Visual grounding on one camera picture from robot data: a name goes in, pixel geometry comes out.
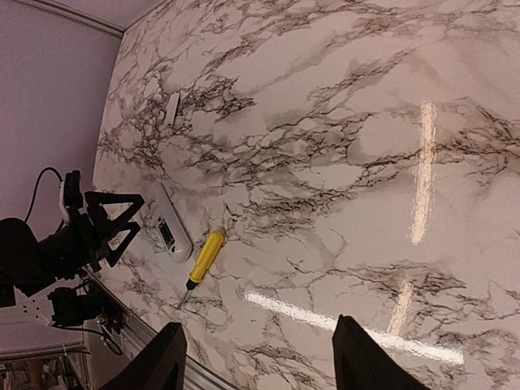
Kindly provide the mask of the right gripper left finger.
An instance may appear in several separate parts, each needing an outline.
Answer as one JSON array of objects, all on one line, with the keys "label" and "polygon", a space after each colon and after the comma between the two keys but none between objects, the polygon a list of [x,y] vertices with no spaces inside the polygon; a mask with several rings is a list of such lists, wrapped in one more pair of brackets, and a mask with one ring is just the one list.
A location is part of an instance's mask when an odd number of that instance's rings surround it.
[{"label": "right gripper left finger", "polygon": [[169,322],[112,380],[106,390],[183,389],[187,340],[180,323]]}]

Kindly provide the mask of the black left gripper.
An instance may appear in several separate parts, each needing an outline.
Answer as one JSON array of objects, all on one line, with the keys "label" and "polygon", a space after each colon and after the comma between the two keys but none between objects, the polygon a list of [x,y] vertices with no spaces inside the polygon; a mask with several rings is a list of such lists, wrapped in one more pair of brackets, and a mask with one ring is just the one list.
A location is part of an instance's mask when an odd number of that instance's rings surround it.
[{"label": "black left gripper", "polygon": [[[131,244],[141,227],[130,222],[145,204],[140,194],[102,193],[88,191],[84,194],[87,213],[81,213],[77,204],[66,207],[69,241],[78,267],[90,265],[93,271],[100,271],[101,255],[110,267],[114,267]],[[119,214],[111,218],[106,207],[112,207]],[[96,228],[116,228],[101,241]]]}]

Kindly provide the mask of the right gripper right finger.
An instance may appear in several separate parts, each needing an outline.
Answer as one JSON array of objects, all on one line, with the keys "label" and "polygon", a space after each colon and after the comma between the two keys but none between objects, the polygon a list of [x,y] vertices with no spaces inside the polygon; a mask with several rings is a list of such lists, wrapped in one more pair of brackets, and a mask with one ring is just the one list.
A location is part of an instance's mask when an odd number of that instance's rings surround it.
[{"label": "right gripper right finger", "polygon": [[338,389],[425,389],[401,368],[351,316],[341,315],[332,337]]}]

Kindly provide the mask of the white remote control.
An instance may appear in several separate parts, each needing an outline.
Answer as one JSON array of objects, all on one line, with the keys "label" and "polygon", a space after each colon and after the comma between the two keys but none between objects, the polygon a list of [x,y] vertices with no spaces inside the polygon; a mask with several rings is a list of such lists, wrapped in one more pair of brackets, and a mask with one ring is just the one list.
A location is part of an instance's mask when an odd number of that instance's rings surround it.
[{"label": "white remote control", "polygon": [[147,197],[153,226],[158,230],[171,260],[179,264],[186,262],[193,251],[193,244],[164,184],[161,182],[151,184]]}]

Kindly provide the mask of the yellow handled screwdriver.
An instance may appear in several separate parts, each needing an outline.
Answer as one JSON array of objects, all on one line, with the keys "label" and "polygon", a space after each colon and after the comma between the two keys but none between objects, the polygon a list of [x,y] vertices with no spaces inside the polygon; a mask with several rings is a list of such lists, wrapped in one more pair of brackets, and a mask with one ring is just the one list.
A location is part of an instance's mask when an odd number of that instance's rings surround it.
[{"label": "yellow handled screwdriver", "polygon": [[181,297],[180,302],[176,306],[177,310],[181,309],[189,293],[202,282],[205,274],[210,269],[220,249],[222,248],[224,241],[225,235],[220,231],[212,232],[208,236],[206,243],[203,245],[201,252],[199,253],[195,266],[188,276],[186,290]]}]

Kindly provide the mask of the white battery cover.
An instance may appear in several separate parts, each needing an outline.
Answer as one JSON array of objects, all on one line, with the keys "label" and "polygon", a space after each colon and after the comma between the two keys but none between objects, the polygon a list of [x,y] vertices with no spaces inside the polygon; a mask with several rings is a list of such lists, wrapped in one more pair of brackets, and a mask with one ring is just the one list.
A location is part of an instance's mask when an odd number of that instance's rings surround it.
[{"label": "white battery cover", "polygon": [[179,102],[180,102],[180,93],[174,92],[170,96],[169,101],[167,103],[167,108],[166,108],[165,124],[168,127],[172,127],[174,125]]}]

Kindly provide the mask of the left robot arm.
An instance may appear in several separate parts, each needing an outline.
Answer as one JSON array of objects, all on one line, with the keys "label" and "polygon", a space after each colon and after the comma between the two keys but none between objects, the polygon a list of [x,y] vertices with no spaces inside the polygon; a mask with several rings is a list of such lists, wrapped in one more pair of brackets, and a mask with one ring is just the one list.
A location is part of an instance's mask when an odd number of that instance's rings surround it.
[{"label": "left robot arm", "polygon": [[144,205],[139,194],[88,191],[63,195],[67,222],[44,240],[37,240],[21,219],[1,222],[1,306],[15,305],[15,290],[26,297],[58,280],[100,271],[101,260],[114,267],[140,230],[132,217]]}]

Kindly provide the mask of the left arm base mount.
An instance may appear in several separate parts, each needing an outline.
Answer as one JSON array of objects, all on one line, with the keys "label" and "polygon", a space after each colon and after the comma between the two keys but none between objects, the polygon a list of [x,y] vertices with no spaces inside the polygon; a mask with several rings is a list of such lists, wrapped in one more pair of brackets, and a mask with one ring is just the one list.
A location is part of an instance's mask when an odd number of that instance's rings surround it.
[{"label": "left arm base mount", "polygon": [[47,297],[54,311],[51,318],[56,326],[79,327],[88,320],[97,320],[108,332],[121,332],[123,310],[97,284],[89,283],[84,294],[80,294],[80,288],[56,288]]}]

